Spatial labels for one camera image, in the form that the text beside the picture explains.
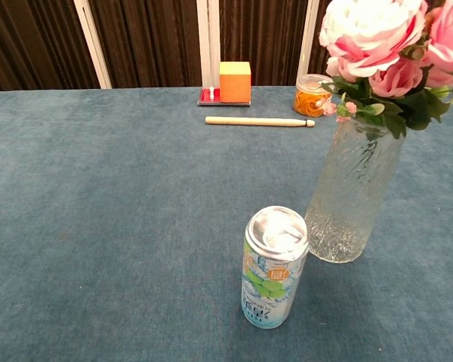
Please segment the clear jar of rubber bands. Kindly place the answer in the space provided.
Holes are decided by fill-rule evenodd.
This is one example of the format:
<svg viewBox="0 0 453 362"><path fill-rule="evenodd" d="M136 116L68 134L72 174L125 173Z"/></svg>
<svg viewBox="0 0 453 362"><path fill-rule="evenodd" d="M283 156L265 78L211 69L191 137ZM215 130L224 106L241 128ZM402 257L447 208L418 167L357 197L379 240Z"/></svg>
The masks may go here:
<svg viewBox="0 0 453 362"><path fill-rule="evenodd" d="M330 102L331 92L324 89L323 84L332 83L325 75L300 75L296 80L293 108L296 112L310 117L324 115L323 104Z"/></svg>

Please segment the light blue drink can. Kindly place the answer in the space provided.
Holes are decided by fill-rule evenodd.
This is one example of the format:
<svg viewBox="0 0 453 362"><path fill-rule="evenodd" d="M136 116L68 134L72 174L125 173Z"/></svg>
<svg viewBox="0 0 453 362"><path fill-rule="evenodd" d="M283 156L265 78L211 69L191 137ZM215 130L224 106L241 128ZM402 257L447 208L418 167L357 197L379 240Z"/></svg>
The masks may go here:
<svg viewBox="0 0 453 362"><path fill-rule="evenodd" d="M310 248L304 218L282 206L256 212L245 228L241 307L262 329L288 317Z"/></svg>

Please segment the white frame post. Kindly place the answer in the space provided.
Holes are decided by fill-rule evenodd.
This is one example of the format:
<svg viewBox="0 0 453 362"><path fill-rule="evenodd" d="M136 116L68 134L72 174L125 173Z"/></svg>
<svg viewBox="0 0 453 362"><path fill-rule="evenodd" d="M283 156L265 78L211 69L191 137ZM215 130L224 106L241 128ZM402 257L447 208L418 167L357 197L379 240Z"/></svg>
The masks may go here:
<svg viewBox="0 0 453 362"><path fill-rule="evenodd" d="M219 0L196 0L203 87L220 85Z"/></svg>
<svg viewBox="0 0 453 362"><path fill-rule="evenodd" d="M73 0L73 2L100 88L111 89L112 83L109 76L109 70L103 55L103 49L100 43L97 27L94 22L89 0Z"/></svg>
<svg viewBox="0 0 453 362"><path fill-rule="evenodd" d="M307 11L304 22L304 31L301 42L296 78L300 77L301 75L307 74L309 70L310 55L315 35L319 3L320 0L308 0L307 2Z"/></svg>

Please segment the red flat tray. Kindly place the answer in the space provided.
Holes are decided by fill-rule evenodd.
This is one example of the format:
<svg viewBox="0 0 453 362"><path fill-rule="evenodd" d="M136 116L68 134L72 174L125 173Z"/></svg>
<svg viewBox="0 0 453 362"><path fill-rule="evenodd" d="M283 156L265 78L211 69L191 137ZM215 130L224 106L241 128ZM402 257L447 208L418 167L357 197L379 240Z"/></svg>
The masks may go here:
<svg viewBox="0 0 453 362"><path fill-rule="evenodd" d="M209 100L209 87L204 87L199 92L199 98L197 101L198 106L250 106L251 102L222 102L220 100L220 88L214 88L214 100Z"/></svg>

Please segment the pink white artificial flower bouquet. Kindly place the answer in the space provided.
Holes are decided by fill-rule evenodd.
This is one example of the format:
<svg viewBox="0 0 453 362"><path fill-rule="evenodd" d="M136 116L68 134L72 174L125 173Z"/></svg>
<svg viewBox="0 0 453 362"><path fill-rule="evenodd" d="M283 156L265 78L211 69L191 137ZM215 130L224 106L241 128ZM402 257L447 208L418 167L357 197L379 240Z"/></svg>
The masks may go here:
<svg viewBox="0 0 453 362"><path fill-rule="evenodd" d="M332 0L319 42L329 54L322 110L370 137L404 137L453 104L453 0Z"/></svg>

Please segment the blue velvet tablecloth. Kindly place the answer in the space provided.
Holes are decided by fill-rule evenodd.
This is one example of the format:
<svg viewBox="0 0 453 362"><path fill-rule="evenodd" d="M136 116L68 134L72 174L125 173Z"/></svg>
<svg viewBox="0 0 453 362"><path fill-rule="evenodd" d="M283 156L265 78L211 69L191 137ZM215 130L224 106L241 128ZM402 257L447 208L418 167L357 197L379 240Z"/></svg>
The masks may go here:
<svg viewBox="0 0 453 362"><path fill-rule="evenodd" d="M364 253L309 257L288 320L240 307L259 209L305 213L335 130L291 87L0 92L0 362L453 362L453 106L411 132Z"/></svg>

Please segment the dark brown curtain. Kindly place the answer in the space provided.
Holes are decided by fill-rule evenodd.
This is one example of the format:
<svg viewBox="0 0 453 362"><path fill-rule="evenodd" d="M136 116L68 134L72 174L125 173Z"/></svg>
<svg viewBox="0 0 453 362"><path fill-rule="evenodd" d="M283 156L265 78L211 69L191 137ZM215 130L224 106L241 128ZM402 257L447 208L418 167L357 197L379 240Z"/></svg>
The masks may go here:
<svg viewBox="0 0 453 362"><path fill-rule="evenodd" d="M293 85L313 1L219 0L220 58L249 62L255 85ZM202 83L196 0L88 3L113 87ZM74 0L0 0L0 91L99 85Z"/></svg>

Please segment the wooden stick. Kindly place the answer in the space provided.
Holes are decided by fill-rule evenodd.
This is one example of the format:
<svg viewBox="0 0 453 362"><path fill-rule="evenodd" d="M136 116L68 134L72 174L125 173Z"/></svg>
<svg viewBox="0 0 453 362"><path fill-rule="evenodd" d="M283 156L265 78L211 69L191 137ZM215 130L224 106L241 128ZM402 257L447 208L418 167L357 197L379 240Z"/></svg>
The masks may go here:
<svg viewBox="0 0 453 362"><path fill-rule="evenodd" d="M266 126L266 127L314 127L314 120L293 118L248 118L248 117L221 117L206 116L206 124Z"/></svg>

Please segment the orange yellow cube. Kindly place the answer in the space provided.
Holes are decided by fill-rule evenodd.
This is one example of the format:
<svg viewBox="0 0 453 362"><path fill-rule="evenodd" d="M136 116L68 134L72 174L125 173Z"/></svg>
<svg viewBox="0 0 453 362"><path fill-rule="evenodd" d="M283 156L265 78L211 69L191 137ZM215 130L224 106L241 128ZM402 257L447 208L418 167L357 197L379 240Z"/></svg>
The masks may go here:
<svg viewBox="0 0 453 362"><path fill-rule="evenodd" d="M251 67L249 62L220 62L220 101L251 102Z"/></svg>

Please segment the textured clear glass vase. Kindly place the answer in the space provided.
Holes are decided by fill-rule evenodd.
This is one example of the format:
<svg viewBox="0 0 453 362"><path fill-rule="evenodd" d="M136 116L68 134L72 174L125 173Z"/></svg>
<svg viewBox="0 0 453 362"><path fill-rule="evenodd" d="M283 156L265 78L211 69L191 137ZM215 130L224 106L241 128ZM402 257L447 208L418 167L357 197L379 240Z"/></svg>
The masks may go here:
<svg viewBox="0 0 453 362"><path fill-rule="evenodd" d="M331 263L361 256L404 141L383 126L338 124L305 217L314 256Z"/></svg>

